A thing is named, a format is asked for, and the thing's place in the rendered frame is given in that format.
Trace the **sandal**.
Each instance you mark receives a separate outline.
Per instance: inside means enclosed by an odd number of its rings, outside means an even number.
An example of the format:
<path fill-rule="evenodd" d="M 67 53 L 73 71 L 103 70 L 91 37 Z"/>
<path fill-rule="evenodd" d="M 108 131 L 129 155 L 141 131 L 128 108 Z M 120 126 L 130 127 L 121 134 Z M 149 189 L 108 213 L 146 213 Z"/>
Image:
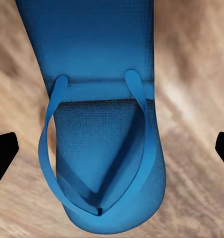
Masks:
<path fill-rule="evenodd" d="M 50 99 L 38 156 L 51 191 L 87 233 L 140 226 L 158 211 L 167 183 L 155 107 L 154 0 L 15 2 Z"/>

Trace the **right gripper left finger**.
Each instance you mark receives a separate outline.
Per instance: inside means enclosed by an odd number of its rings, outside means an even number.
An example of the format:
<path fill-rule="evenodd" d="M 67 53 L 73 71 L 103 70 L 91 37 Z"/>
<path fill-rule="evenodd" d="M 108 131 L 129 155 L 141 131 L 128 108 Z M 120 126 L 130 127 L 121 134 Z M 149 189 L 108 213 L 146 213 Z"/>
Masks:
<path fill-rule="evenodd" d="M 0 135 L 0 180 L 19 150 L 15 132 Z"/>

